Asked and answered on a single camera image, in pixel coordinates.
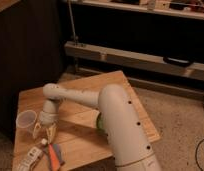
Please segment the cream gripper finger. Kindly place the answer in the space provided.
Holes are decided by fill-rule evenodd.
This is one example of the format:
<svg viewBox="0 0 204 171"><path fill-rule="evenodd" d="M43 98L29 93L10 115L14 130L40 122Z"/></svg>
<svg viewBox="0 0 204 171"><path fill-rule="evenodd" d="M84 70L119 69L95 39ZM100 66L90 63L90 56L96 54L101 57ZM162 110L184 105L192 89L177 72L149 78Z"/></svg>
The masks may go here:
<svg viewBox="0 0 204 171"><path fill-rule="evenodd" d="M57 130L57 124L53 123L46 127L46 134L49 142L52 142L55 139Z"/></svg>
<svg viewBox="0 0 204 171"><path fill-rule="evenodd" d="M42 129L42 125L40 122L37 122L34 126L34 130L33 130L33 139L36 139L40 133Z"/></svg>

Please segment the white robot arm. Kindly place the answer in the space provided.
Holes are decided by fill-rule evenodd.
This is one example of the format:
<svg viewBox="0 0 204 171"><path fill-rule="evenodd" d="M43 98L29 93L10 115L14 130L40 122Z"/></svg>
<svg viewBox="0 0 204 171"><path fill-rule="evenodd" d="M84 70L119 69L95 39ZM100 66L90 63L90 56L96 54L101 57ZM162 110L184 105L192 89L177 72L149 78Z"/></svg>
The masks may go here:
<svg viewBox="0 0 204 171"><path fill-rule="evenodd" d="M46 101L34 127L33 138L45 127L48 141L54 140L59 106L68 99L101 113L117 171L161 171L138 112L122 86L109 84L99 92L92 92L49 83L43 87L43 94Z"/></svg>

